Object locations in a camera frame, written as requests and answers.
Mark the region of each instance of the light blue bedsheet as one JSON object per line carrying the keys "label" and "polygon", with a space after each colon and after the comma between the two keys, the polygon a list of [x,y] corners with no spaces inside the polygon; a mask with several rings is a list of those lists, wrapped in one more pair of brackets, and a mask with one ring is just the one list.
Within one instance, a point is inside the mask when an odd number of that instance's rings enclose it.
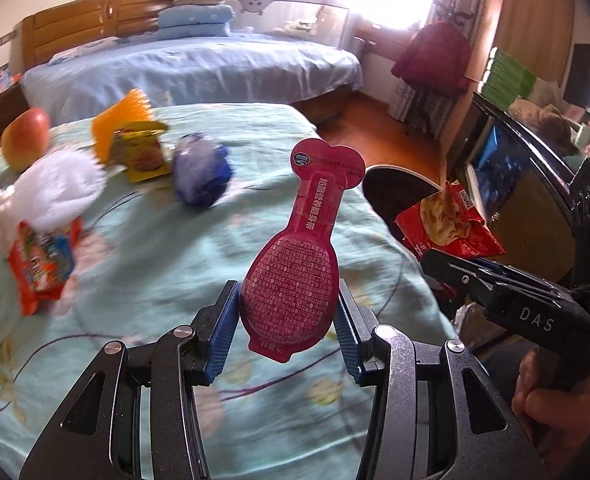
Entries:
{"label": "light blue bedsheet", "polygon": [[[292,147],[315,129],[290,107],[189,105],[156,110],[173,142],[206,132],[225,143],[235,176],[206,212],[184,208],[164,181],[114,174],[85,213],[86,232],[64,297],[20,317],[17,287],[0,260],[0,463],[17,478],[53,411],[102,345],[153,341],[242,280],[287,223],[298,179]],[[89,145],[89,121],[53,129],[56,144]],[[11,182],[0,156],[0,184]],[[356,300],[411,338],[440,344],[453,330],[416,260],[393,240],[360,189],[348,190],[333,231],[340,274]],[[197,388],[198,416],[215,479],[352,480],[373,399],[345,371],[331,332],[278,364],[252,354],[238,325],[223,374]],[[146,417],[142,457],[150,478]]]}
{"label": "light blue bedsheet", "polygon": [[361,85],[357,58],[331,46],[262,34],[125,43],[22,77],[30,106],[53,125],[94,117],[133,88],[153,107],[195,103],[289,104]]}

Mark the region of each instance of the blue gripper pad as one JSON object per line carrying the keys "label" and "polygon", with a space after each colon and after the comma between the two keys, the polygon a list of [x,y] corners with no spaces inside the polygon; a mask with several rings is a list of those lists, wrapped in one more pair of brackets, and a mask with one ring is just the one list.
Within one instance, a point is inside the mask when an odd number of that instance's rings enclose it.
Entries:
{"label": "blue gripper pad", "polygon": [[209,358],[204,367],[204,377],[209,383],[224,369],[230,344],[239,321],[239,284],[235,283],[229,298],[219,314],[213,335],[209,341]]}
{"label": "blue gripper pad", "polygon": [[337,333],[337,340],[342,351],[346,371],[355,379],[357,384],[360,384],[365,374],[364,367],[361,364],[360,343],[349,320],[346,306],[341,299],[337,300],[333,326],[335,327],[335,333]]}

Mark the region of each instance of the das logo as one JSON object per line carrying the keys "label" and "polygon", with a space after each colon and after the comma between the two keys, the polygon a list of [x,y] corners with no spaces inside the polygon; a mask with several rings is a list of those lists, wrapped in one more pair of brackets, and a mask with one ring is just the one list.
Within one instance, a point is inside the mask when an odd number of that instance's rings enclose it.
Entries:
{"label": "das logo", "polygon": [[542,314],[537,314],[531,317],[531,309],[525,306],[520,313],[521,321],[528,321],[530,324],[535,325],[537,328],[541,328],[544,332],[550,332],[553,329],[554,319],[542,318]]}

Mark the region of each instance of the red chip bag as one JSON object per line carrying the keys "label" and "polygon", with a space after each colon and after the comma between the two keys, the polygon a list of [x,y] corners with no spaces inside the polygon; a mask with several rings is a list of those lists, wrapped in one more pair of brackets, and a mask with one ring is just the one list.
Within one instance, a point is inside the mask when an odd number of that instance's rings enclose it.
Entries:
{"label": "red chip bag", "polygon": [[73,248],[81,229],[79,217],[69,227],[47,234],[38,234],[20,222],[8,263],[17,279],[22,316],[34,314],[40,300],[59,300],[75,267]]}
{"label": "red chip bag", "polygon": [[402,211],[395,223],[404,233],[403,244],[416,257],[439,249],[460,258],[504,254],[459,182]]}

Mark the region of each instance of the pink sauce packet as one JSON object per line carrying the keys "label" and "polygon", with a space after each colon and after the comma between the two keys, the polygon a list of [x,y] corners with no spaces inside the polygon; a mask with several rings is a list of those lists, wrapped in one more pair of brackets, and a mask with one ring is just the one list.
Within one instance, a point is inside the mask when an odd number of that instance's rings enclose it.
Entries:
{"label": "pink sauce packet", "polygon": [[359,153],[322,139],[297,143],[291,168],[301,179],[291,218],[248,270],[240,306],[249,350],[280,363],[328,332],[339,293],[331,232],[344,190],[365,173]]}

